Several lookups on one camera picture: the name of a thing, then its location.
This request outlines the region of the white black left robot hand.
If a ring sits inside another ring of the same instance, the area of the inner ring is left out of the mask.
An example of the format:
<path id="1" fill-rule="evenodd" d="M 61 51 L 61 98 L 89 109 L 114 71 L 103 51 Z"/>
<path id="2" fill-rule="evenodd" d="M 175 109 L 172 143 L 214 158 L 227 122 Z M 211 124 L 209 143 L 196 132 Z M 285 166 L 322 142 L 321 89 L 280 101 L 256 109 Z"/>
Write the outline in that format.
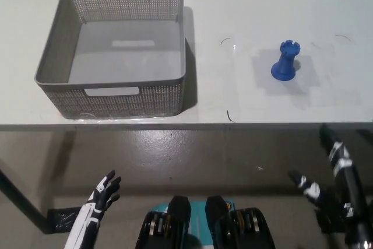
<path id="1" fill-rule="evenodd" d="M 65 249 L 94 248 L 105 212 L 120 198 L 120 182 L 112 170 L 97 184 L 75 219 Z"/>

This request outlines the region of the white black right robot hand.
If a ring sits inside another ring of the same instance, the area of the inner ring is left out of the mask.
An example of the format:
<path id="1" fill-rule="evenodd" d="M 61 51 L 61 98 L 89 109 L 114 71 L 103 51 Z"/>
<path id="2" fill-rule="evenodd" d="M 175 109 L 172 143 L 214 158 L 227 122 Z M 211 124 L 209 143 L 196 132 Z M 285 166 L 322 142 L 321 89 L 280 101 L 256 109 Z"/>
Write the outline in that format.
<path id="1" fill-rule="evenodd" d="M 328 125 L 321 125 L 319 138 L 332 168 L 339 198 L 297 170 L 290 170 L 288 176 L 331 224 L 344 228 L 348 248 L 372 248 L 372 204 L 367 203 L 356 165 L 342 139 Z"/>

